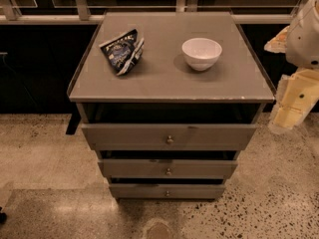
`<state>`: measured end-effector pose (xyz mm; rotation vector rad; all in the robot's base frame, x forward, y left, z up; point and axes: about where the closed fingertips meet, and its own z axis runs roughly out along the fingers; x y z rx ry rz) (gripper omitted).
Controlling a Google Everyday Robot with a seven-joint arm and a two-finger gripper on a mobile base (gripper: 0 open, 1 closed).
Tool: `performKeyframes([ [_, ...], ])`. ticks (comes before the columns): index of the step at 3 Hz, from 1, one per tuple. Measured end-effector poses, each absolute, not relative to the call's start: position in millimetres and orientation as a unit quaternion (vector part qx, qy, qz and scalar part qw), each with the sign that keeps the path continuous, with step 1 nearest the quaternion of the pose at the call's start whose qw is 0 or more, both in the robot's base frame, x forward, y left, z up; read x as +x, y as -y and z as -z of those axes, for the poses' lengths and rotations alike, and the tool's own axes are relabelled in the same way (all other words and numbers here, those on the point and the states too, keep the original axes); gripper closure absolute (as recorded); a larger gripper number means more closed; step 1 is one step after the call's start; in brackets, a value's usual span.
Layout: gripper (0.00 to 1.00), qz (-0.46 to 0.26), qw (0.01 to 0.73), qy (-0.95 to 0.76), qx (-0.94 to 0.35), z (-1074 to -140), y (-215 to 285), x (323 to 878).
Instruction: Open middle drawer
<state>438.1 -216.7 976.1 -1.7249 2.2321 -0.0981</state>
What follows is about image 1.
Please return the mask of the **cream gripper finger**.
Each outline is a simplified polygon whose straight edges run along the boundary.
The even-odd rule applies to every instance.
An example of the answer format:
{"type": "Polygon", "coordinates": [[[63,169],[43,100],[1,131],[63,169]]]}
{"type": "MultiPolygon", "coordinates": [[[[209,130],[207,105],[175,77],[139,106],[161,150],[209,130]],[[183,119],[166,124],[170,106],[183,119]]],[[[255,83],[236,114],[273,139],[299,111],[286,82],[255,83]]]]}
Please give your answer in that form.
{"type": "Polygon", "coordinates": [[[298,68],[278,83],[268,128],[283,134],[300,125],[319,101],[319,70],[298,68]]]}
{"type": "Polygon", "coordinates": [[[289,27],[283,28],[275,37],[268,41],[264,50],[270,53],[286,53],[286,38],[289,27]]]}

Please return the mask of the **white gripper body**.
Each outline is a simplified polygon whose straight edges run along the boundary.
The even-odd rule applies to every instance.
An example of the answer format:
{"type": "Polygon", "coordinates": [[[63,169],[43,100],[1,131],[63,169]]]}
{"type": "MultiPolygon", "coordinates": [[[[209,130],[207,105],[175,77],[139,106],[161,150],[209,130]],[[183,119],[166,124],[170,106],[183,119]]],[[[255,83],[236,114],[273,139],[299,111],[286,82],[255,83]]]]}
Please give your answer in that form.
{"type": "Polygon", "coordinates": [[[286,60],[297,67],[319,68],[319,0],[308,0],[291,21],[286,60]]]}

